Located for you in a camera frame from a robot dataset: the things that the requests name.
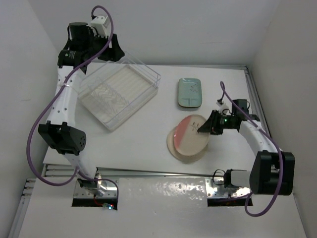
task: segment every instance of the pink plate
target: pink plate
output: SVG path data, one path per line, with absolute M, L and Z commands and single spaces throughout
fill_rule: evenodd
M 197 132 L 205 122 L 201 115 L 190 115 L 178 124 L 174 134 L 174 146 L 178 153 L 193 156 L 206 147 L 210 134 Z

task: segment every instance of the metal plate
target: metal plate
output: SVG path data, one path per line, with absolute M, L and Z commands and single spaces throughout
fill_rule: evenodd
M 199 176 L 164 176 L 166 178 L 200 178 Z M 103 177 L 116 182 L 119 185 L 119 176 L 112 177 Z M 131 178 L 153 178 L 153 176 L 132 176 Z M 214 177 L 215 183 L 212 181 L 212 177 L 204 177 L 206 184 L 206 194 L 208 199 L 220 199 L 220 198 L 228 198 L 228 197 L 239 197 L 250 193 L 250 189 L 247 187 L 227 187 L 225 188 L 223 185 L 217 185 L 223 183 L 222 177 Z M 105 183 L 106 191 L 103 196 L 98 196 L 98 198 L 108 198 L 108 199 L 116 199 L 117 189 L 111 182 Z M 90 191 L 85 188 L 81 188 L 79 183 L 76 182 L 76 186 L 74 189 L 74 198 L 76 199 L 87 199 L 93 198 L 94 195 Z

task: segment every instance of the green plate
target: green plate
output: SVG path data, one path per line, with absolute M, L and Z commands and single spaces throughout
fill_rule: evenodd
M 197 78 L 181 78 L 178 83 L 178 104 L 198 108 L 203 103 L 202 83 Z

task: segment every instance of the white connector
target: white connector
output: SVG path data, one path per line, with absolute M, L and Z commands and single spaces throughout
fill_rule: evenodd
M 222 115 L 226 115 L 226 113 L 230 111 L 226 103 L 222 103 L 222 104 L 217 103 L 217 105 L 220 107 L 218 111 Z
M 107 31 L 109 26 L 109 18 L 107 16 L 97 16 L 90 22 L 90 25 L 94 27 L 98 34 L 102 37 L 107 37 Z

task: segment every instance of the transparent storage bin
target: transparent storage bin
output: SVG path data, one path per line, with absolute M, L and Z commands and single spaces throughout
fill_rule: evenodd
M 125 52 L 83 80 L 80 102 L 113 131 L 158 93 L 160 75 Z

